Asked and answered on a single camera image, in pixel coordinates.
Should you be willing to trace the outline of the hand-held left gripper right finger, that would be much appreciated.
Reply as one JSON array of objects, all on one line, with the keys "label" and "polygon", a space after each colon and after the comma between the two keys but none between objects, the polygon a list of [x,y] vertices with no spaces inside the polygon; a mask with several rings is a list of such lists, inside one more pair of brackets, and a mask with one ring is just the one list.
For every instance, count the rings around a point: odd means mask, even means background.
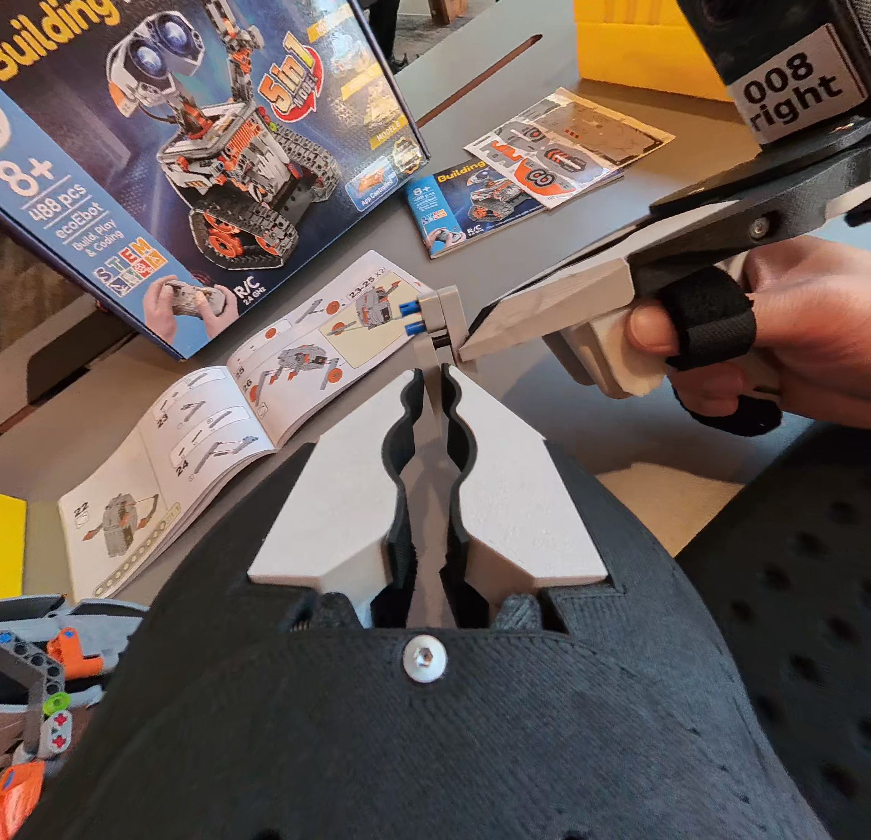
[{"label": "hand-held left gripper right finger", "polygon": [[442,366],[450,492],[442,584],[455,623],[484,628],[511,595],[587,586],[607,570],[543,436]]}]

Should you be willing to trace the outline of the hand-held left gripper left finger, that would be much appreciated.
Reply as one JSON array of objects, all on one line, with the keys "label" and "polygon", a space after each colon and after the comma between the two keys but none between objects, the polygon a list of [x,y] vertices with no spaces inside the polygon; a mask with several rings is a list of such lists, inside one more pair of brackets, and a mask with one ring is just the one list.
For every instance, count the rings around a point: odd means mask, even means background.
[{"label": "hand-held left gripper left finger", "polygon": [[416,556],[401,471],[416,452],[419,371],[406,371],[313,448],[248,578],[340,593],[365,628],[408,607]]}]

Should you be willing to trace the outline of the short grey toy beam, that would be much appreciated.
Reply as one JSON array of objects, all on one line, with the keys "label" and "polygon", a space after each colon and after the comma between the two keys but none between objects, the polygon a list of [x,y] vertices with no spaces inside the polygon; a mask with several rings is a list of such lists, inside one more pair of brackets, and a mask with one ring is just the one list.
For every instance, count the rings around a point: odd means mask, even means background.
[{"label": "short grey toy beam", "polygon": [[419,297],[424,331],[413,338],[417,365],[430,397],[434,417],[441,415],[441,362],[437,351],[447,347],[452,364],[463,366],[460,349],[469,336],[459,291],[455,286],[421,293]]}]

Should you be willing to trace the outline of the grey desk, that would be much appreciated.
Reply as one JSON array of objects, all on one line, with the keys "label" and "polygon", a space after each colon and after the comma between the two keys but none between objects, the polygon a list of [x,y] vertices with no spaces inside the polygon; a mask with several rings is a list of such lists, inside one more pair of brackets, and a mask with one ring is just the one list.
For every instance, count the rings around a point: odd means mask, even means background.
[{"label": "grey desk", "polygon": [[[390,197],[214,345],[186,364],[134,337],[83,377],[13,422],[2,435],[2,493],[28,503],[24,591],[65,593],[70,575],[58,499],[120,445],[178,377],[223,363],[237,345],[375,249],[428,285],[455,285],[468,319],[495,297],[695,181],[749,159],[757,147],[727,103],[581,81],[572,0],[501,0],[399,74],[398,83],[441,170],[463,146],[564,86],[668,131],[675,140],[602,190],[431,262],[405,200]],[[776,431],[735,438],[693,422],[664,385],[612,401],[580,386],[533,340],[478,362],[478,383],[576,457],[679,552],[740,486],[809,421],[788,415]]]}]

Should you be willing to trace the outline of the person's right hand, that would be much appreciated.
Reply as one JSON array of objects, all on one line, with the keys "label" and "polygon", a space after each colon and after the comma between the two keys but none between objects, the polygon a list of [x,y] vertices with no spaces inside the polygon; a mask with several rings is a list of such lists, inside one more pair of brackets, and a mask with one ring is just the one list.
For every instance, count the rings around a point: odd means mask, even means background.
[{"label": "person's right hand", "polygon": [[[744,274],[754,302],[755,345],[778,363],[783,410],[812,420],[870,428],[870,254],[814,236],[749,251]],[[641,352],[679,351],[657,302],[631,313],[627,338]],[[670,370],[682,404],[699,415],[735,412],[751,389],[734,363]]]}]

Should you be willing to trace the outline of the small blue booklet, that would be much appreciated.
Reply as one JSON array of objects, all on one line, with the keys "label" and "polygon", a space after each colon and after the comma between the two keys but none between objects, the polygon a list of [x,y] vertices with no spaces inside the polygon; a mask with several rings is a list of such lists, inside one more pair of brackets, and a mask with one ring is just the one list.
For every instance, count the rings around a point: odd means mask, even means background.
[{"label": "small blue booklet", "polygon": [[420,177],[408,183],[405,195],[432,259],[545,210],[479,159]]}]

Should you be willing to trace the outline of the open instruction booklet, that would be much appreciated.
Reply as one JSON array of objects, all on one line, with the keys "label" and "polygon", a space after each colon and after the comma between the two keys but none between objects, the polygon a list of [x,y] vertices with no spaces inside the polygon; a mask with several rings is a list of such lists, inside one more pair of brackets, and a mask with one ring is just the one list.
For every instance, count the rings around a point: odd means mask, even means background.
[{"label": "open instruction booklet", "polygon": [[408,340],[430,290],[370,250],[223,366],[167,388],[114,454],[60,498],[75,600],[132,580],[250,462],[271,454]]}]

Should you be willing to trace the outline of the black perforated office chair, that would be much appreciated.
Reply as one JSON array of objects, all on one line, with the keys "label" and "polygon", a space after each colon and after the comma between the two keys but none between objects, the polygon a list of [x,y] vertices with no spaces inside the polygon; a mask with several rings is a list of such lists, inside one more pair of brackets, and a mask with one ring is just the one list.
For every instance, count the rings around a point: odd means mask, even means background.
[{"label": "black perforated office chair", "polygon": [[817,425],[680,552],[780,760],[870,837],[870,433]]}]

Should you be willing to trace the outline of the partly built toy robot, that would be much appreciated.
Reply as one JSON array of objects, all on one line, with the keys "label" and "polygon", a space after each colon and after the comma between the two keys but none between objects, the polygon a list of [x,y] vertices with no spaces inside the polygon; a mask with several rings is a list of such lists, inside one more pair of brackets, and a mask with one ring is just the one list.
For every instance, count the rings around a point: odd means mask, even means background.
[{"label": "partly built toy robot", "polygon": [[12,838],[83,734],[147,607],[1,601],[1,836]]}]

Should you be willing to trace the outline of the blue robot toy box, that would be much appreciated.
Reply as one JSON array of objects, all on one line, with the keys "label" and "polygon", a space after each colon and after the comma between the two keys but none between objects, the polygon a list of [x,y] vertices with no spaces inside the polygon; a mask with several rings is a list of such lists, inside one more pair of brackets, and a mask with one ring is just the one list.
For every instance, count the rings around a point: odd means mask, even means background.
[{"label": "blue robot toy box", "polygon": [[176,358],[428,158],[355,0],[1,0],[2,227]]}]

